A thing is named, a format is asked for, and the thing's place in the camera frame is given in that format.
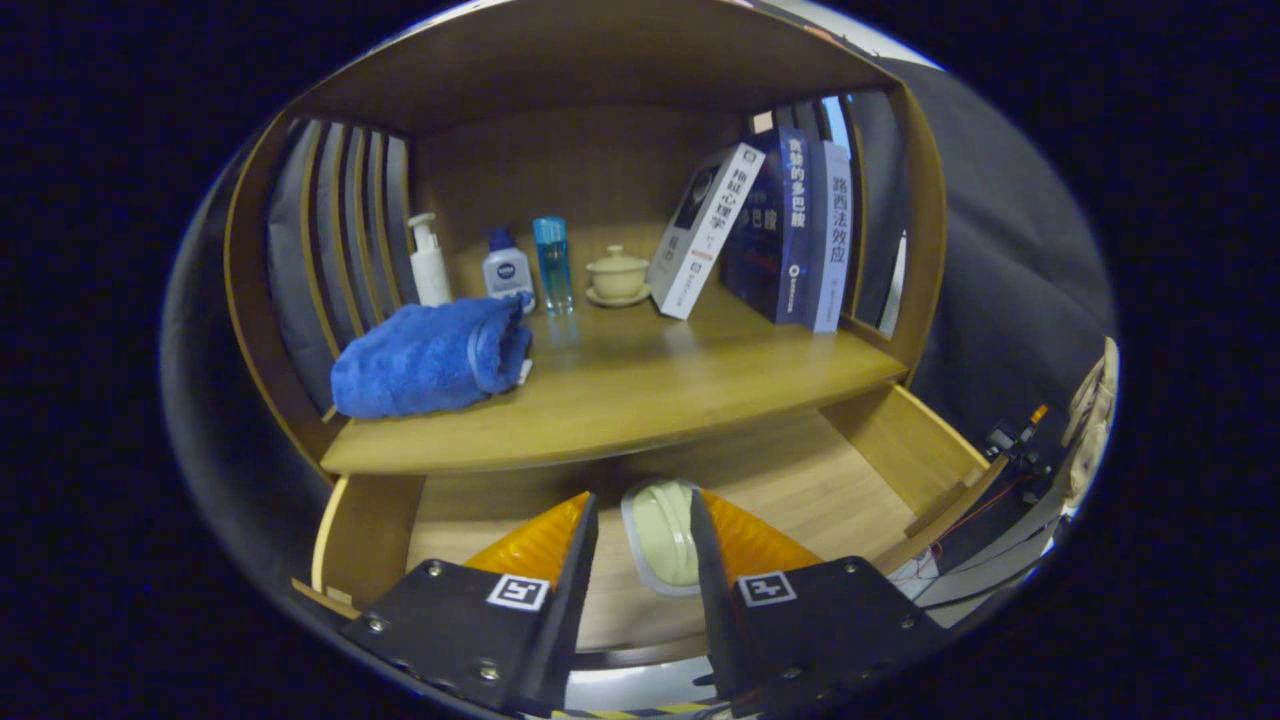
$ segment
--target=gray fabric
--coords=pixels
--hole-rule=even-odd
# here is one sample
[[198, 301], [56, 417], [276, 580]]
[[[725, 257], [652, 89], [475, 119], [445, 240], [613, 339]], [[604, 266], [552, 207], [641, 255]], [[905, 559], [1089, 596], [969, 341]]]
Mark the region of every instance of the gray fabric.
[[913, 392], [974, 445], [1039, 404], [1065, 418], [1103, 337], [1116, 336], [1106, 268], [1079, 206], [1018, 128], [960, 81], [878, 61], [919, 99], [947, 182], [946, 274]]
[[316, 178], [316, 237], [320, 245], [320, 266], [324, 268], [325, 290], [329, 296], [330, 318], [333, 320], [333, 333], [338, 337], [338, 346], [347, 347], [356, 340], [356, 325], [351, 322], [351, 311], [347, 309], [347, 299], [342, 292], [342, 268], [338, 265], [338, 218], [333, 211], [333, 195], [337, 188], [333, 183], [334, 165], [338, 163], [338, 136], [342, 126], [333, 123], [324, 140], [324, 150], [320, 154], [320, 170]]
[[[351, 260], [348, 277], [351, 278], [351, 288], [356, 293], [356, 307], [360, 311], [360, 319], [365, 325], [365, 332], [369, 332], [378, 325], [378, 319], [374, 316], [369, 283], [365, 282], [365, 265], [360, 252], [360, 234], [356, 229], [358, 227], [356, 223], [356, 204], [360, 201], [360, 196], [356, 195], [356, 173], [365, 170], [365, 168], [356, 164], [356, 147], [360, 145], [360, 137], [364, 132], [361, 128], [351, 128], [351, 141], [347, 143], [346, 172], [343, 173], [343, 213], [347, 227], [347, 256]], [[372, 260], [374, 256], [371, 252], [369, 258]], [[378, 265], [374, 265], [370, 272], [378, 272]]]
[[404, 206], [406, 192], [402, 179], [407, 177], [404, 165], [408, 163], [407, 146], [398, 137], [388, 137], [387, 142], [387, 242], [392, 249], [392, 270], [399, 283], [401, 302], [417, 304], [417, 287], [413, 284], [413, 266], [408, 260], [408, 208]]
[[271, 304], [280, 318], [280, 337], [284, 348], [297, 368], [307, 396], [323, 414], [333, 404], [329, 387], [329, 369], [333, 352], [325, 342], [320, 315], [311, 301], [311, 287], [306, 264], [302, 261], [301, 200], [303, 192], [303, 165], [307, 147], [316, 138], [321, 124], [300, 124], [293, 135], [293, 146], [280, 168], [268, 209], [268, 282]]
[[852, 94], [854, 122], [863, 137], [867, 167], [867, 249], [863, 286], [854, 316], [879, 327], [893, 279], [893, 264], [910, 219], [906, 152], [897, 119], [883, 91]]
[[369, 240], [369, 261], [372, 264], [374, 296], [378, 299], [378, 307], [381, 309], [383, 318], [390, 318], [396, 313], [396, 304], [383, 264], [383, 246], [379, 242], [378, 213], [375, 211], [378, 197], [374, 192], [374, 177], [381, 172], [374, 147], [384, 142], [385, 137], [380, 132], [369, 133], [369, 150], [365, 152], [365, 237]]

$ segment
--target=cable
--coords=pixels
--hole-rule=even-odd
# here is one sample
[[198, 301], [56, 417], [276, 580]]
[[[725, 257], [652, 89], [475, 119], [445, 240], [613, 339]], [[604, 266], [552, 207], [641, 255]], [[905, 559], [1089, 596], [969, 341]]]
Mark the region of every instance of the cable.
[[998, 583], [995, 583], [992, 585], [987, 585], [986, 588], [983, 588], [980, 591], [972, 592], [969, 594], [964, 594], [964, 596], [960, 596], [960, 597], [956, 597], [956, 598], [951, 598], [951, 600], [947, 600], [947, 601], [943, 601], [943, 602], [934, 602], [933, 605], [922, 605], [920, 610], [928, 611], [928, 610], [938, 610], [941, 607], [951, 607], [952, 605], [960, 605], [963, 602], [969, 602], [970, 600], [982, 597], [982, 596], [984, 596], [984, 594], [987, 594], [989, 592], [998, 591], [998, 589], [1004, 588], [1005, 585], [1010, 585], [1010, 584], [1016, 583], [1018, 580], [1020, 580], [1025, 574], [1028, 574], [1032, 570], [1034, 570], [1036, 568], [1038, 568], [1039, 564], [1043, 562], [1046, 557], [1048, 557], [1047, 553], [1046, 555], [1041, 555], [1036, 560], [1032, 560], [1030, 562], [1028, 562], [1027, 566], [1023, 568], [1021, 570], [1014, 573], [1012, 575], [1005, 578], [1004, 580], [1000, 580]]
[[[983, 560], [982, 562], [975, 562], [975, 564], [973, 564], [973, 565], [970, 565], [968, 568], [964, 568], [961, 570], [948, 570], [946, 573], [940, 573], [937, 575], [920, 575], [920, 570], [924, 568], [924, 564], [916, 561], [915, 575], [908, 578], [908, 580], [915, 580], [915, 579], [919, 579], [919, 580], [937, 580], [940, 578], [952, 578], [955, 575], [960, 575], [960, 574], [968, 573], [970, 570], [977, 570], [978, 568], [982, 568], [983, 565], [995, 561], [1001, 555], [1006, 555], [1009, 552], [1012, 552], [1012, 551], [1018, 550], [1019, 547], [1021, 547], [1021, 546], [1032, 542], [1033, 539], [1039, 538], [1044, 533], [1044, 530], [1048, 529], [1050, 524], [1053, 523], [1053, 520], [1057, 520], [1057, 518], [1053, 518], [1048, 523], [1044, 523], [1043, 525], [1041, 525], [1039, 528], [1037, 528], [1036, 530], [1033, 530], [1032, 534], [1027, 536], [1027, 538], [1015, 542], [1014, 544], [1006, 547], [1005, 550], [1001, 550], [1000, 552], [997, 552], [996, 555], [992, 555], [991, 557]], [[895, 580], [895, 582], [900, 583], [900, 582], [905, 582], [905, 580]]]
[[[992, 497], [991, 500], [988, 500], [987, 502], [984, 502], [982, 505], [982, 507], [979, 507], [979, 509], [974, 510], [973, 512], [970, 512], [969, 515], [964, 516], [959, 523], [956, 523], [955, 525], [951, 525], [950, 528], [947, 528], [947, 530], [945, 533], [942, 533], [941, 536], [938, 536], [938, 539], [931, 542], [929, 543], [929, 551], [933, 553], [933, 562], [937, 562], [938, 560], [942, 559], [942, 538], [950, 536], [956, 528], [959, 528], [960, 525], [964, 525], [969, 520], [973, 520], [974, 518], [977, 518], [978, 515], [980, 515], [984, 510], [987, 510], [988, 507], [991, 507], [992, 505], [995, 505], [1001, 497], [1005, 497], [1006, 495], [1009, 495], [1009, 491], [1014, 489], [1015, 487], [1020, 486], [1024, 480], [1028, 480], [1028, 479], [1030, 479], [1030, 475], [1021, 475], [1020, 478], [1015, 479], [1012, 483], [1009, 484], [1007, 488], [1000, 491], [1000, 493], [997, 493], [996, 497]], [[916, 560], [916, 562], [915, 562], [915, 574], [914, 575], [911, 575], [910, 578], [904, 578], [901, 580], [893, 580], [893, 582], [895, 583], [904, 583], [904, 582], [908, 582], [908, 580], [929, 580], [929, 579], [934, 579], [934, 578], [920, 577], [920, 570], [923, 570], [923, 569], [924, 569], [924, 565], [919, 560]]]

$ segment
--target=wooden shelf board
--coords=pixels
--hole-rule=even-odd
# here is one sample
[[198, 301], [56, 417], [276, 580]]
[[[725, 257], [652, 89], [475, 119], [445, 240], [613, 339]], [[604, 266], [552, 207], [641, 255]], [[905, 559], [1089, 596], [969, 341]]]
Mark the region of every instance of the wooden shelf board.
[[714, 281], [689, 322], [652, 301], [580, 299], [572, 315], [526, 319], [525, 386], [456, 413], [353, 420], [321, 466], [407, 474], [529, 468], [671, 445], [765, 415], [815, 407], [904, 377], [849, 332], [773, 325]]
[[463, 562], [534, 515], [590, 489], [599, 496], [599, 539], [579, 651], [699, 638], [705, 632], [701, 600], [663, 597], [645, 587], [627, 543], [620, 501], [634, 483], [652, 477], [681, 477], [719, 493], [823, 560], [878, 557], [902, 542], [915, 521], [867, 460], [810, 410], [696, 443], [599, 461], [430, 475], [406, 570], [430, 557]]

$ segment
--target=blue towel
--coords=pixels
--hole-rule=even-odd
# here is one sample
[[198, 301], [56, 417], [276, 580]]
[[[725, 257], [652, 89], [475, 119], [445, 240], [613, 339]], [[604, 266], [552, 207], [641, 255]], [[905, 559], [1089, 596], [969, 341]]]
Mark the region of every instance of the blue towel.
[[347, 346], [333, 365], [333, 404], [351, 418], [457, 410], [511, 389], [532, 340], [522, 295], [406, 305]]

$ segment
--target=lotion bottle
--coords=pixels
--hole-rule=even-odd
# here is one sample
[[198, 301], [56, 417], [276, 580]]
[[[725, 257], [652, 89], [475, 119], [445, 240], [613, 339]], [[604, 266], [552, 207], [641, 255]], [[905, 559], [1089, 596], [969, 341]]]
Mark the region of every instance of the lotion bottle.
[[500, 227], [489, 233], [489, 256], [480, 265], [484, 288], [489, 297], [507, 297], [527, 292], [524, 311], [530, 314], [538, 306], [534, 299], [534, 277], [529, 272], [529, 256], [516, 247], [511, 228]]
[[410, 265], [413, 268], [413, 284], [417, 287], [417, 301], [424, 307], [435, 307], [453, 302], [453, 293], [449, 291], [449, 278], [444, 274], [444, 256], [440, 254], [440, 242], [431, 232], [430, 223], [435, 219], [435, 213], [422, 213], [408, 219], [408, 227], [413, 231], [413, 242], [417, 251], [410, 256]]

